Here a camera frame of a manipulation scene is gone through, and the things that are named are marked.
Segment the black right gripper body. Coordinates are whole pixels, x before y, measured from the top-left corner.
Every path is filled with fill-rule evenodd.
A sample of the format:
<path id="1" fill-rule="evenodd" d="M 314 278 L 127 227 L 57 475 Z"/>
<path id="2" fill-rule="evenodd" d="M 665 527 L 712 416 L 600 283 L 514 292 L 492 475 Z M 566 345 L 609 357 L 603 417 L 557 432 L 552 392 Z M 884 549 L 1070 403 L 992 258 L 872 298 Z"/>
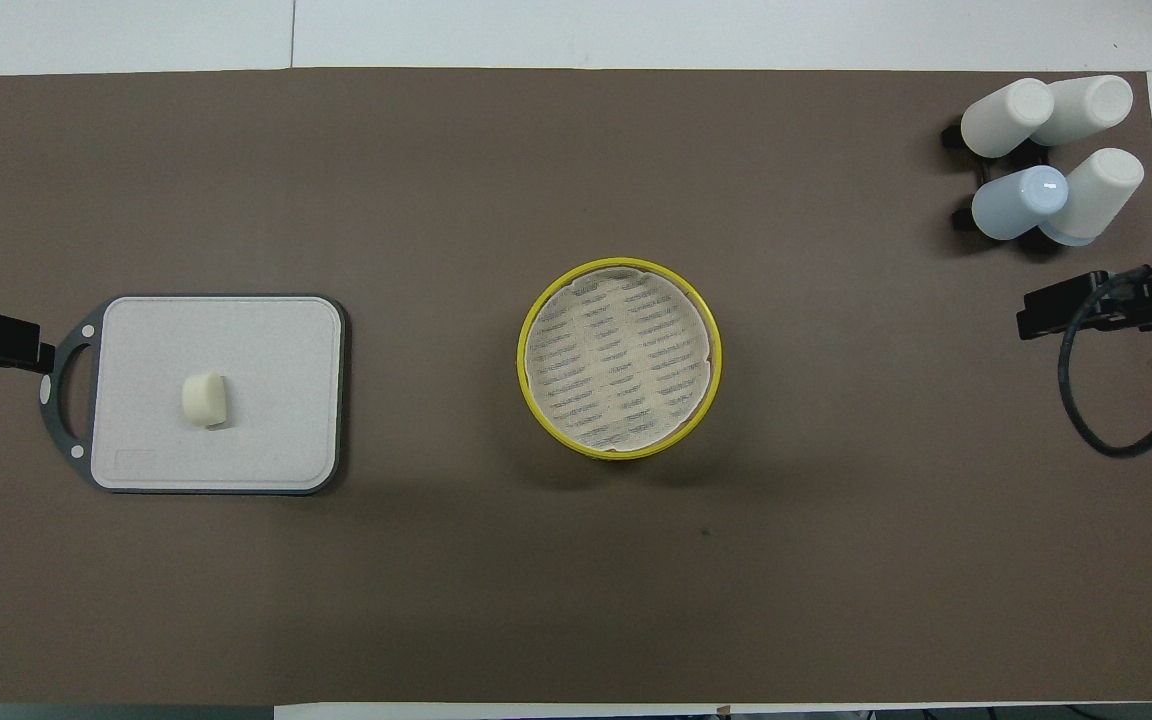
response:
<path id="1" fill-rule="evenodd" d="M 1016 314 L 1021 340 L 1061 334 L 1071 325 L 1079 331 L 1152 331 L 1152 270 L 1147 276 L 1134 276 L 1129 272 L 1124 275 L 1124 283 L 1097 300 L 1087 318 L 1079 323 L 1074 318 L 1076 311 L 1089 296 L 1111 283 L 1115 273 L 1094 270 L 1026 293 L 1023 309 Z"/>

